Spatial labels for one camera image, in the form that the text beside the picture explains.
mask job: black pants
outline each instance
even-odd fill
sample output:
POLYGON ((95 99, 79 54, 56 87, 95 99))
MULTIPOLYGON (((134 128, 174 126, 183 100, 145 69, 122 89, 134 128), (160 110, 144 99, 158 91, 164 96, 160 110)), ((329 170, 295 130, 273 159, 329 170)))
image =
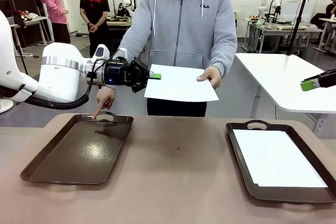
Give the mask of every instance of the black pants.
POLYGON ((66 24, 51 23, 55 42, 70 44, 70 35, 66 24))
POLYGON ((203 118, 205 117, 206 107, 206 102, 175 102, 151 98, 147 99, 148 115, 203 118))
POLYGON ((94 33, 89 33, 90 38, 90 57, 92 58, 95 55, 97 47, 100 44, 104 44, 111 51, 111 47, 108 38, 108 29, 106 27, 99 27, 98 30, 94 33))

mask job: pink hoodie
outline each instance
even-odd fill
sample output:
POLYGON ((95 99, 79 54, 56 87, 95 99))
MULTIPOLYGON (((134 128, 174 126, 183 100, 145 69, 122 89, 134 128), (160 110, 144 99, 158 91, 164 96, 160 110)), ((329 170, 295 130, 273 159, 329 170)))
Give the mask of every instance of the pink hoodie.
POLYGON ((52 23, 68 24, 61 0, 41 0, 41 2, 46 4, 49 19, 52 23))

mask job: hoodie pocket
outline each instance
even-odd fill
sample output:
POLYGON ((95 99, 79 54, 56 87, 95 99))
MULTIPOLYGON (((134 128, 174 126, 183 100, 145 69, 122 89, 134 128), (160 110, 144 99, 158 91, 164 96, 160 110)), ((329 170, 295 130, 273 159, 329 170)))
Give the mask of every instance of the hoodie pocket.
POLYGON ((148 56, 148 64, 157 64, 164 66, 174 65, 174 52, 167 52, 162 50, 151 50, 148 56))
POLYGON ((203 68, 203 57, 202 55, 185 54, 179 52, 176 57, 177 67, 187 67, 187 68, 203 68))

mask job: white paper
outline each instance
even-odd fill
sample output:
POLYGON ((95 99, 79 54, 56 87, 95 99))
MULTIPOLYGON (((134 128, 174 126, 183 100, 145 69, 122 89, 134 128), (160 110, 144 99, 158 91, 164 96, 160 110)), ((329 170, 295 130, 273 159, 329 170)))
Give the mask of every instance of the white paper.
POLYGON ((260 187, 327 187, 286 132, 234 133, 252 180, 260 187))
POLYGON ((161 80, 148 80, 146 98, 181 102, 210 102, 219 98, 209 80, 197 81, 203 69, 181 68, 152 64, 151 71, 162 75, 161 80))

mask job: gray floor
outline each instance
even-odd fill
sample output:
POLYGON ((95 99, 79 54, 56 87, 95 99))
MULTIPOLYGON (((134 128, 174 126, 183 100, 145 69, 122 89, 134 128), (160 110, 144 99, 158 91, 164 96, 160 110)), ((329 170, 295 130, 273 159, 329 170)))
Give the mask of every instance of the gray floor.
MULTIPOLYGON (((88 38, 75 38, 72 39, 72 43, 81 50, 83 56, 88 56, 88 38)), ((241 44, 242 42, 239 42, 238 52, 244 52, 241 49, 241 44)), ((323 70, 336 68, 335 58, 317 53, 312 47, 313 45, 308 50, 307 61, 323 70)), ((43 47, 31 47, 26 49, 26 51, 41 56, 43 47)), ((20 69, 22 69, 20 59, 17 59, 17 61, 20 69)), ((38 75, 40 61, 40 58, 25 59, 30 76, 38 75)), ((79 96, 85 92, 86 87, 87 85, 84 82, 80 83, 79 96)), ((225 77, 221 88, 217 90, 220 101, 208 104, 207 116, 216 118, 249 118, 256 89, 256 82, 241 64, 235 60, 230 73, 225 77)), ((90 94, 90 101, 82 107, 70 111, 55 111, 21 103, 0 115, 0 126, 43 127, 55 115, 60 113, 93 113, 97 105, 96 92, 97 88, 94 87, 90 94)), ((119 87, 112 112, 120 115, 146 115, 146 100, 143 95, 144 91, 133 94, 131 89, 119 87)), ((302 113, 289 113, 280 109, 277 109, 276 113, 277 119, 300 121, 310 128, 314 125, 314 121, 302 113)), ((275 105, 265 93, 262 94, 257 117, 260 119, 275 119, 275 105)), ((334 122, 336 122, 336 117, 331 116, 329 120, 330 126, 326 125, 323 138, 336 137, 336 132, 333 132, 332 129, 334 122)))

